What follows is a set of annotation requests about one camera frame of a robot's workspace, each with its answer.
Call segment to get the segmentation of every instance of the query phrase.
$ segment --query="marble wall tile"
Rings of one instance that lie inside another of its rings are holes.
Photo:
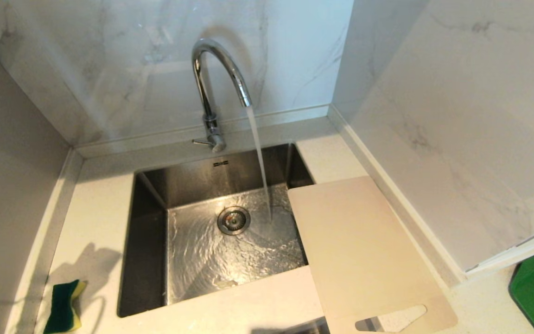
[[[534,235],[534,1],[357,1],[333,104],[463,269]]]
[[[7,0],[0,61],[71,144],[201,125],[191,48],[233,55],[258,114],[332,101],[353,0]],[[209,73],[223,120],[244,117]]]

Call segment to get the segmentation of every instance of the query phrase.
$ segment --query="drain strainer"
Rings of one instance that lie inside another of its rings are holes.
[[[227,235],[237,235],[250,225],[250,214],[243,207],[227,207],[218,217],[218,228]]]

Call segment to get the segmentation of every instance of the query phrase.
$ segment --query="kitchen sink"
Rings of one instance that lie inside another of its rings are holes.
[[[314,182],[294,144],[262,154],[270,210],[256,151],[136,174],[120,317],[307,264],[287,190]]]

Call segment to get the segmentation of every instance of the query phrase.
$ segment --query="cutting board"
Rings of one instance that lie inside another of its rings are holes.
[[[451,305],[370,177],[288,195],[332,334],[364,333],[357,321],[418,305],[426,313],[402,334],[456,325]]]

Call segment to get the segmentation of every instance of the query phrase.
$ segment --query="white countertop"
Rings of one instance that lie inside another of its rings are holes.
[[[366,175],[327,118],[259,129],[262,146],[296,142],[317,183]],[[252,150],[250,131],[225,135],[223,154]],[[80,297],[83,327],[77,334],[263,333],[323,316],[309,266],[221,290],[139,315],[119,318],[117,302],[134,172],[214,156],[206,147],[180,142],[86,160],[51,264],[36,333],[50,312],[51,289],[87,281]],[[443,334],[534,333],[512,302],[513,269],[447,289],[459,324]]]

